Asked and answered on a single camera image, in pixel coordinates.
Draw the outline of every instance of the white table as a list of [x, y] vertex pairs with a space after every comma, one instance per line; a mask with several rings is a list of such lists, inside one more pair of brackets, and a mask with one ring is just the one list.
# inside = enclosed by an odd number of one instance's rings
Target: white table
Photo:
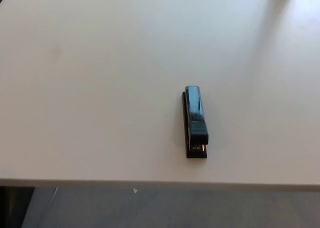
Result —
[[2, 185], [320, 190], [320, 0], [3, 0], [0, 110]]

